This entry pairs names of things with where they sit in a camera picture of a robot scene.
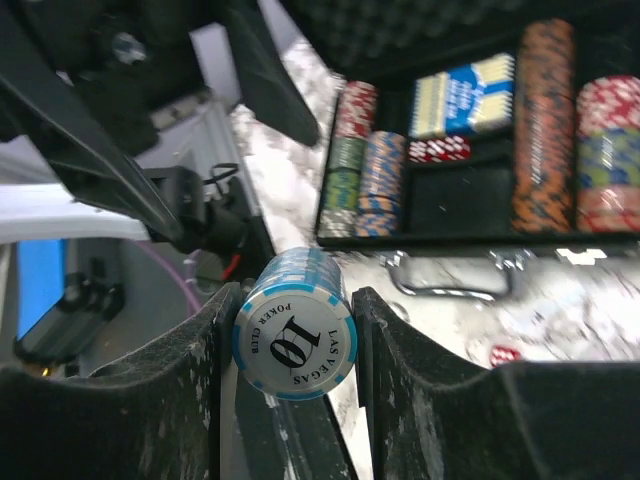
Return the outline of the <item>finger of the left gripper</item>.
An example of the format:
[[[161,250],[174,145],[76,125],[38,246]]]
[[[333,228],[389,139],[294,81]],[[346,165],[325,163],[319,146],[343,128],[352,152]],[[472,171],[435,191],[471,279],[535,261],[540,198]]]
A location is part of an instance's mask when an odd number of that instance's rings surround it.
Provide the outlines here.
[[[288,138],[316,145],[317,120],[283,65],[259,4],[226,1],[224,26],[247,108]]]
[[[73,197],[128,215],[171,241],[181,222],[141,168],[47,65],[11,8],[1,3],[1,110],[29,137]]]

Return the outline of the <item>light blue poker chip stack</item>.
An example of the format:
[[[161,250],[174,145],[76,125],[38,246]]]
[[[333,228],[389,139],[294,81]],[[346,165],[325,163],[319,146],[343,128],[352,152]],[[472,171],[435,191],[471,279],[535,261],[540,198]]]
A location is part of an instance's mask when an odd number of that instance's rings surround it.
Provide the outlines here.
[[[302,401],[336,388],[358,350],[336,261],[311,247],[275,256],[238,312],[232,349],[240,373],[265,394]]]

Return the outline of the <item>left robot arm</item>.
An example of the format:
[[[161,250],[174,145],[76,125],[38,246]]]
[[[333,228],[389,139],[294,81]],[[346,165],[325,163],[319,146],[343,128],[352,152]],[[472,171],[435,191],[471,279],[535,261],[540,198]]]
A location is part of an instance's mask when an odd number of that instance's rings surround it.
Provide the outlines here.
[[[255,117],[316,144],[317,121],[255,1],[3,2],[2,141],[29,137],[77,200],[181,240],[179,215],[135,159],[158,142],[154,113],[205,91],[191,35],[212,24]]]

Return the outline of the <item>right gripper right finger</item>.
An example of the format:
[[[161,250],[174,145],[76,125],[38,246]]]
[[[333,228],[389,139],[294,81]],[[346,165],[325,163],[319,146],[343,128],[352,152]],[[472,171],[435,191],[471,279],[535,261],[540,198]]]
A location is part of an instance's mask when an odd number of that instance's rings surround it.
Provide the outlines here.
[[[635,479],[635,362],[482,368],[352,297],[358,386],[377,479]]]

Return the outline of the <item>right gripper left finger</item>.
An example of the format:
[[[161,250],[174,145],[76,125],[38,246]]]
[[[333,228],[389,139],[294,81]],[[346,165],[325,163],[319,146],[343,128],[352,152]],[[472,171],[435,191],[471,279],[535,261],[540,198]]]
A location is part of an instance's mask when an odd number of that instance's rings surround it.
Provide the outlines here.
[[[4,479],[228,479],[243,300],[225,284],[192,317],[88,377],[1,367]]]

